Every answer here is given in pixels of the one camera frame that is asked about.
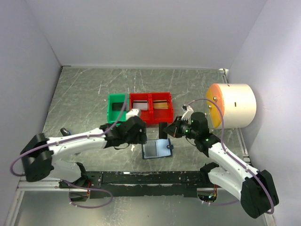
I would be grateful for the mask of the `thin card edge-on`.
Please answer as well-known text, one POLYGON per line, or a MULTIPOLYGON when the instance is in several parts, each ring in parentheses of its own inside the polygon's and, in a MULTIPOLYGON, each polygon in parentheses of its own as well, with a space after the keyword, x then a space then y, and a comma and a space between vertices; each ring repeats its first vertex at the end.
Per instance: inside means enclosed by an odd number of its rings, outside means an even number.
POLYGON ((168 126, 168 123, 167 122, 160 122, 158 125, 159 125, 158 138, 159 139, 168 139, 168 135, 164 131, 164 129, 168 126))

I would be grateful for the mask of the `blue leather card holder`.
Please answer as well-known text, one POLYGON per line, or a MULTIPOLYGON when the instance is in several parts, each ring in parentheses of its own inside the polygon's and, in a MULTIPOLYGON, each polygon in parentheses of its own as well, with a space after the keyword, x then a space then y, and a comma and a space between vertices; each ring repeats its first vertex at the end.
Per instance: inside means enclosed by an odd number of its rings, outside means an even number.
POLYGON ((171 141, 169 138, 168 139, 156 139, 156 144, 157 144, 157 156, 152 159, 173 156, 174 146, 171 144, 171 141))

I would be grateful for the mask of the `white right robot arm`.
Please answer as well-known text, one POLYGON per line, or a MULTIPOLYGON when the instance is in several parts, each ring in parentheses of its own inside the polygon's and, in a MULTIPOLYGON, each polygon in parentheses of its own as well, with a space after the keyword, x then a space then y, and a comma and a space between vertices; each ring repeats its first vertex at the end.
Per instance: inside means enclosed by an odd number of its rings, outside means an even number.
POLYGON ((206 157, 214 160, 200 169, 200 183, 204 187, 217 185, 239 200, 252 218, 272 213, 279 204, 272 175, 259 171, 231 152, 208 127, 204 113, 191 115, 191 121, 177 116, 163 131, 174 138, 189 138, 206 157))

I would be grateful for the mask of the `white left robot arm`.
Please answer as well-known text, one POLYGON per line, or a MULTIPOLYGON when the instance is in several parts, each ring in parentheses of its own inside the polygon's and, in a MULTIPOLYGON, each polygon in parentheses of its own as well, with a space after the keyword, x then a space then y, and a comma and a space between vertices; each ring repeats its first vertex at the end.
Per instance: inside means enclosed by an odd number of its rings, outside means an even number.
POLYGON ((65 137, 35 135, 21 151, 24 175, 28 182, 37 182, 46 177, 67 180, 77 188, 88 182, 81 163, 63 161, 72 154, 97 148, 118 147, 122 144, 145 144, 146 123, 140 111, 132 109, 126 121, 106 123, 88 132, 65 137))

